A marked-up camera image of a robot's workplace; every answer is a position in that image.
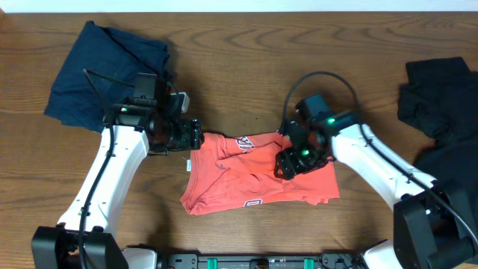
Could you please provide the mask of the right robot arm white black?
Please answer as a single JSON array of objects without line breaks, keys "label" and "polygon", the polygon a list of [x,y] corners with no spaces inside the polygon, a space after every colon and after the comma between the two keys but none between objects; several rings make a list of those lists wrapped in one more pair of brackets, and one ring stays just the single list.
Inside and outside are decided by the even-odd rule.
[{"label": "right robot arm white black", "polygon": [[302,112],[279,128],[291,147],[276,156],[274,173],[292,180],[339,161],[354,170],[393,213],[393,239],[360,254],[321,256],[344,268],[454,268],[477,257],[477,226],[465,191],[439,182],[375,138],[370,127],[350,112]]}]

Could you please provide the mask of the orange red t-shirt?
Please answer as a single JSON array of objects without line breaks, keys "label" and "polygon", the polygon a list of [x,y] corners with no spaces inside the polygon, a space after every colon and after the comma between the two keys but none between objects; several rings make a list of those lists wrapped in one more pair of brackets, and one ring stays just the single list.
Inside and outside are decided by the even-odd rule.
[{"label": "orange red t-shirt", "polygon": [[205,133],[190,154],[190,178],[180,198],[186,212],[209,214],[272,202],[311,205],[339,198],[333,164],[292,180],[275,177],[276,154],[291,142],[276,132],[225,137]]}]

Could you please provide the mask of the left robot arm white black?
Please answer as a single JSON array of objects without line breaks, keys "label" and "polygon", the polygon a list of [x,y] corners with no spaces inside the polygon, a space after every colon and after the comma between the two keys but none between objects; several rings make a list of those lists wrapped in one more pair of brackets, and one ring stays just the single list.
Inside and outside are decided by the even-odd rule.
[{"label": "left robot arm white black", "polygon": [[150,152],[199,149],[199,120],[154,107],[113,105],[96,158],[67,211],[54,227],[39,226],[31,241],[36,268],[167,268],[168,258],[144,244],[116,242],[122,205],[137,168]]}]

